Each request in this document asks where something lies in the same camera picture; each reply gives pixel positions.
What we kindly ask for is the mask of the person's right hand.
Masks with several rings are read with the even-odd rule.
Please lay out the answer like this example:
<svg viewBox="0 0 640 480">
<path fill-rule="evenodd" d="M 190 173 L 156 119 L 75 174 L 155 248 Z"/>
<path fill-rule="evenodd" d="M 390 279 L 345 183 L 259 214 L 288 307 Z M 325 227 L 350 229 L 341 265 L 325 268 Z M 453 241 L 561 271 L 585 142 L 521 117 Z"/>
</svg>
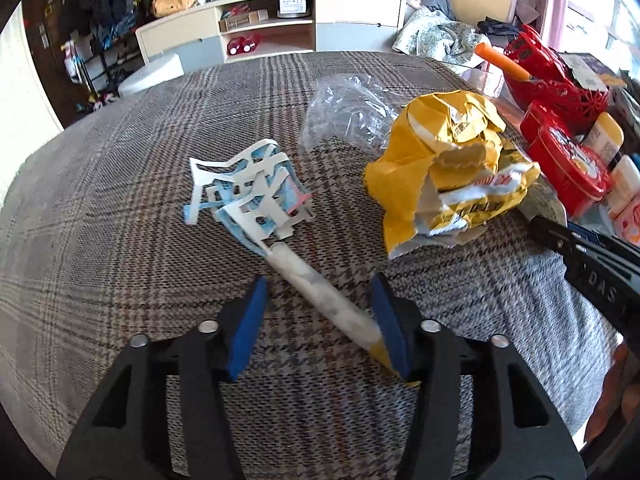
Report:
<svg viewBox="0 0 640 480">
<path fill-rule="evenodd" d="M 612 366 L 603 379 L 600 398 L 587 422 L 584 442 L 602 431 L 617 410 L 629 424 L 639 409 L 639 384 L 631 379 L 639 371 L 639 361 L 623 342 L 614 351 Z"/>
</svg>

